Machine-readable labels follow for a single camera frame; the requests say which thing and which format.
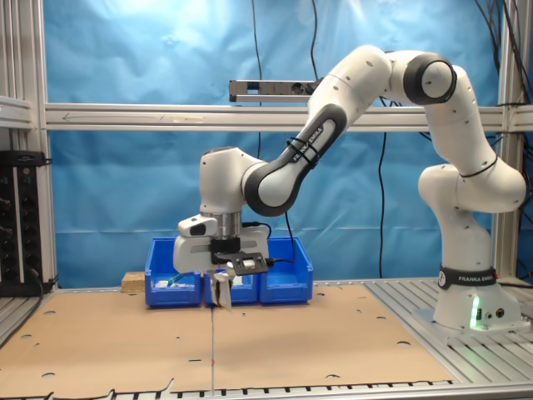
wooden block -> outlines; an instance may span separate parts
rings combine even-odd
[[[144,292],[144,272],[126,272],[122,278],[122,293]]]

cardboard sheet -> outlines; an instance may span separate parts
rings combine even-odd
[[[0,350],[0,398],[154,392],[172,379],[174,391],[209,390],[211,365],[209,308],[147,310],[141,294],[60,294]]]
[[[315,287],[305,306],[217,309],[215,339],[218,389],[452,379],[358,285]]]

aluminum frame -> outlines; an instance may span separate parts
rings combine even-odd
[[[0,149],[43,152],[49,158],[42,1],[0,0],[0,50]],[[37,169],[37,190],[42,280],[47,282],[57,275],[51,166]],[[22,258],[18,261],[22,271]]]
[[[513,26],[509,27],[506,19],[503,18],[498,103],[519,103],[522,99],[520,73],[512,52],[510,32],[514,32],[517,38],[521,38],[521,43],[519,43],[521,60],[527,71],[530,62],[533,4],[529,0],[517,0],[516,3],[509,1],[506,3],[509,7],[510,20]],[[504,107],[504,129],[501,132],[503,139],[498,143],[498,147],[496,148],[498,156],[518,171],[522,169],[524,139],[523,135],[516,133],[523,132],[523,130],[515,130],[519,126],[513,125],[511,121],[515,115],[520,115],[522,110],[526,110],[522,107],[524,106],[516,110],[512,107]],[[492,217],[492,262],[496,271],[503,278],[514,277],[516,275],[519,221],[520,212],[518,210],[494,214]]]
[[[48,130],[300,132],[306,107],[47,103]],[[486,131],[503,128],[503,107],[480,107]],[[423,107],[370,107],[348,132],[429,132]]]

metal platform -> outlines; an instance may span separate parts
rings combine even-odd
[[[109,400],[157,400],[166,398],[533,398],[533,332],[455,339],[446,346],[415,318],[416,310],[433,308],[436,279],[383,279],[316,282],[316,286],[365,285],[401,320],[407,330],[454,377],[444,382],[404,382],[327,387],[281,387],[208,392],[118,394]],[[119,291],[120,288],[60,290],[62,293]],[[508,288],[524,307],[533,305],[533,291]],[[36,299],[0,299],[0,342],[22,321]]]

green status light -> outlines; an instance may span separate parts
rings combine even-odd
[[[470,328],[471,329],[476,328],[477,310],[479,307],[480,307],[480,297],[475,296],[474,301],[472,302],[472,315],[470,317]]]

